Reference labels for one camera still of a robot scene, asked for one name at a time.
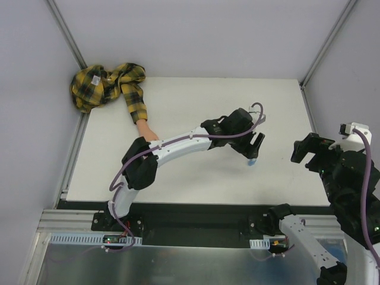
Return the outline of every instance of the cable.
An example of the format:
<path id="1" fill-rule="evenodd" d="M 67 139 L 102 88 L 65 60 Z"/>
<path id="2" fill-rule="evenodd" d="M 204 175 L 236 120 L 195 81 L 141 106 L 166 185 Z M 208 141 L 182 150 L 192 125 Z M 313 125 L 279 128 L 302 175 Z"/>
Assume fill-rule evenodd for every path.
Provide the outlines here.
<path id="1" fill-rule="evenodd" d="M 372 253 L 373 257 L 375 258 L 377 269 L 379 269 L 380 257 L 378 253 L 376 252 L 375 248 L 373 247 L 371 240 L 369 239 L 368 226 L 367 226 L 367 191 L 368 191 L 368 183 L 369 183 L 369 177 L 371 175 L 371 167 L 372 167 L 371 147 L 369 146 L 366 136 L 362 132 L 360 132 L 358 129 L 354 129 L 353 132 L 356 133 L 362 139 L 365 150 L 366 150 L 366 167 L 365 167 L 364 178 L 363 178 L 362 196 L 360 198 L 360 218 L 362 221 L 363 236 L 364 236 L 364 240 L 367 244 L 369 251 Z"/>
<path id="2" fill-rule="evenodd" d="M 119 249 L 117 250 L 118 252 L 119 251 L 126 251 L 128 250 L 129 248 L 131 248 L 134 244 L 135 244 L 135 236 L 133 235 L 133 233 L 120 221 L 119 217 L 116 215 L 116 211 L 115 211 L 115 201 L 116 201 L 116 197 L 118 196 L 118 193 L 119 191 L 122 189 L 122 187 L 124 186 L 124 183 L 123 182 L 119 182 L 115 185 L 116 181 L 119 179 L 120 175 L 123 173 L 123 171 L 128 167 L 128 165 L 130 165 L 134 160 L 138 159 L 139 157 L 141 156 L 144 156 L 148 153 L 151 153 L 153 151 L 156 151 L 158 149 L 160 149 L 161 147 L 166 147 L 168 145 L 171 145 L 171 144 L 174 144 L 174 143 L 177 143 L 178 141 L 183 141 L 183 140 L 187 140 L 187 139 L 192 139 L 192 138 L 221 138 L 221 139 L 231 139 L 231 138 L 239 138 L 239 137 L 242 137 L 250 132 L 252 132 L 257 126 L 258 124 L 260 123 L 261 121 L 261 118 L 262 118 L 262 115 L 264 114 L 264 107 L 262 106 L 261 103 L 259 102 L 256 102 L 254 104 L 252 104 L 251 107 L 254 107 L 255 105 L 258 105 L 260 107 L 260 115 L 259 115 L 259 118 L 258 120 L 256 121 L 256 123 L 254 123 L 254 125 L 247 131 L 245 132 L 242 132 L 240 134 L 236 134 L 236 135 L 193 135 L 193 136 L 190 136 L 190 135 L 186 135 L 186 136 L 183 136 L 183 137 L 180 137 L 180 138 L 176 138 L 174 140 L 171 140 L 171 141 L 168 141 L 168 142 L 165 142 L 163 143 L 161 146 L 156 146 L 156 147 L 153 147 L 149 150 L 145 150 L 145 151 L 142 151 L 138 154 L 136 154 L 135 156 L 132 156 L 131 159 L 129 159 L 122 167 L 121 169 L 119 170 L 119 172 L 116 174 L 115 178 L 113 178 L 110 186 L 109 186 L 109 191 L 112 192 L 114 190 L 116 190 L 115 194 L 113 195 L 113 198 L 112 198 L 112 206 L 111 206 L 111 211 L 112 211 L 112 214 L 113 216 L 115 217 L 116 221 L 123 227 L 123 229 L 125 229 L 128 234 L 132 237 L 132 243 L 128 246 L 126 246 L 126 249 Z"/>

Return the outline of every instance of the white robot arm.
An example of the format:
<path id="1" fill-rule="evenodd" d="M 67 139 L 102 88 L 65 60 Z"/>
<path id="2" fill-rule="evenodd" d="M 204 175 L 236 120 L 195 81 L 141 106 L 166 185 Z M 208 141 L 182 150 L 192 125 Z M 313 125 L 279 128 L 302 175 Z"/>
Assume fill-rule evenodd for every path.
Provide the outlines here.
<path id="1" fill-rule="evenodd" d="M 380 173 L 372 162 L 366 203 L 368 210 L 364 212 L 368 229 L 363 229 L 361 211 L 365 209 L 360 208 L 360 198 L 367 157 L 363 154 L 363 140 L 355 130 L 371 142 L 368 126 L 350 123 L 341 126 L 340 132 L 344 136 L 341 141 L 334 142 L 317 134 L 309 134 L 303 141 L 294 143 L 292 155 L 292 162 L 300 163 L 308 152 L 315 154 L 306 168 L 319 173 L 331 208 L 345 233 L 347 266 L 338 262 L 319 244 L 287 204 L 270 209 L 268 215 L 255 226 L 268 235 L 276 230 L 285 234 L 290 244 L 314 265 L 319 276 L 317 285 L 377 285 L 380 281 L 376 260 L 380 254 L 380 201 L 372 194 Z M 365 241 L 366 230 L 371 245 Z"/>
<path id="2" fill-rule="evenodd" d="M 254 105 L 260 106 L 260 112 Z M 154 182 L 158 167 L 178 157 L 229 144 L 248 159 L 257 158 L 265 135 L 259 133 L 253 144 L 251 142 L 256 126 L 265 121 L 265 115 L 261 104 L 254 105 L 248 112 L 239 108 L 230 116 L 207 120 L 168 140 L 146 142 L 143 137 L 137 138 L 122 159 L 124 169 L 118 173 L 122 174 L 121 183 L 111 189 L 119 187 L 114 199 L 108 202 L 111 216 L 116 219 L 127 215 L 139 191 Z"/>

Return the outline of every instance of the white wall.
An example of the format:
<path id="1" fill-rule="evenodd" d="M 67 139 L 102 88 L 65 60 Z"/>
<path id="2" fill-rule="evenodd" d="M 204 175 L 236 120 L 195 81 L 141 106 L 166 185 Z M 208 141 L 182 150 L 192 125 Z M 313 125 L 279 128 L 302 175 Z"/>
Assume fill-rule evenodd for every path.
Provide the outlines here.
<path id="1" fill-rule="evenodd" d="M 348 0 L 57 0 L 87 64 L 301 80 Z"/>
<path id="2" fill-rule="evenodd" d="M 0 67 L 0 284 L 13 285 L 79 118 L 68 92 L 78 65 L 43 1 L 1 5 Z"/>
<path id="3" fill-rule="evenodd" d="M 307 85 L 320 134 L 338 138 L 339 124 L 361 122 L 373 133 L 380 167 L 380 1 L 360 0 Z"/>

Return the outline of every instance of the sticker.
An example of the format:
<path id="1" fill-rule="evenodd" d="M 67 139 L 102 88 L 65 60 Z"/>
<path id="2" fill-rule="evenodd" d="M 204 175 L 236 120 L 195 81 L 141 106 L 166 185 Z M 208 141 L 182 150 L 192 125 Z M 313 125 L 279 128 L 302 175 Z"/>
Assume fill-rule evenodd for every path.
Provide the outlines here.
<path id="1" fill-rule="evenodd" d="M 100 77 L 94 75 L 93 79 L 91 80 L 91 84 L 94 84 L 95 86 L 98 86 L 100 82 Z"/>

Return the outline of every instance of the metal frame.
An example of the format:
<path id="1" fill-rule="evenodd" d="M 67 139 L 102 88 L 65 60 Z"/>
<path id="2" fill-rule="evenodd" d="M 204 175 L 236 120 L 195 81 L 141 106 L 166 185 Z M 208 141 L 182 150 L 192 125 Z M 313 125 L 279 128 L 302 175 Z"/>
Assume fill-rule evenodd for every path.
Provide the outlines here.
<path id="1" fill-rule="evenodd" d="M 33 248 L 30 252 L 31 258 L 25 267 L 20 284 L 36 284 L 52 233 L 120 234 L 92 232 L 91 222 L 94 213 L 97 211 L 45 210 L 37 228 Z M 306 228 L 316 239 L 344 239 L 344 234 L 340 230 L 340 225 L 335 216 L 298 215 L 298 217 L 306 220 Z"/>
<path id="2" fill-rule="evenodd" d="M 334 26 L 332 27 L 330 33 L 328 34 L 325 42 L 319 49 L 312 65 L 310 66 L 309 70 L 307 71 L 304 79 L 301 81 L 301 89 L 304 90 L 305 86 L 308 84 L 310 81 L 311 77 L 313 76 L 316 68 L 318 65 L 321 63 L 322 59 L 326 55 L 327 51 L 329 50 L 331 44 L 333 41 L 336 39 L 337 35 L 339 34 L 342 26 L 346 23 L 347 19 L 351 15 L 354 7 L 356 4 L 359 2 L 359 0 L 349 0 L 344 7 L 343 11 L 338 17 L 338 20 L 335 22 Z"/>
<path id="3" fill-rule="evenodd" d="M 21 274 L 19 284 L 35 285 L 40 275 L 43 259 L 50 241 L 51 233 L 36 233 L 29 259 Z"/>

